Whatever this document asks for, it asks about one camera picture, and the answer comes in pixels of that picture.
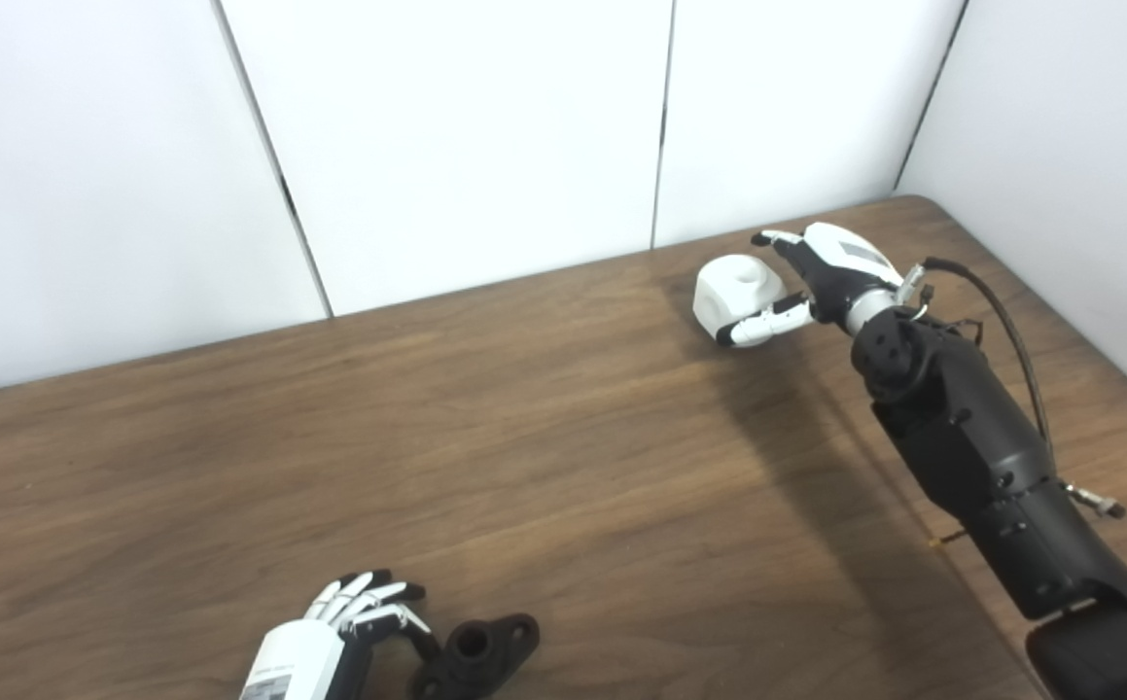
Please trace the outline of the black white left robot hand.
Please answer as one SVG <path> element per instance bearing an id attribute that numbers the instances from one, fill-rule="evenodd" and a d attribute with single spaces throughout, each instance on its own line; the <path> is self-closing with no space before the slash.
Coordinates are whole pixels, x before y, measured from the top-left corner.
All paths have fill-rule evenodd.
<path id="1" fill-rule="evenodd" d="M 402 638 L 431 661 L 441 647 L 412 610 L 427 590 L 394 581 L 390 569 L 350 573 L 331 581 L 298 619 L 274 626 L 249 668 L 242 699 L 360 699 L 373 652 Z"/>

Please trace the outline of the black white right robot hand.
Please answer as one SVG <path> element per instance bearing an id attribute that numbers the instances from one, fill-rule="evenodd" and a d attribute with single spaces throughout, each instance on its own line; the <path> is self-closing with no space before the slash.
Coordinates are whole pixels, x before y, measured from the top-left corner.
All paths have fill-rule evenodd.
<path id="1" fill-rule="evenodd" d="M 789 263 L 804 291 L 713 331 L 722 347 L 753 347 L 811 324 L 837 325 L 855 336 L 875 314 L 904 304 L 904 276 L 873 243 L 846 227 L 811 223 L 800 233 L 764 229 L 751 243 Z"/>

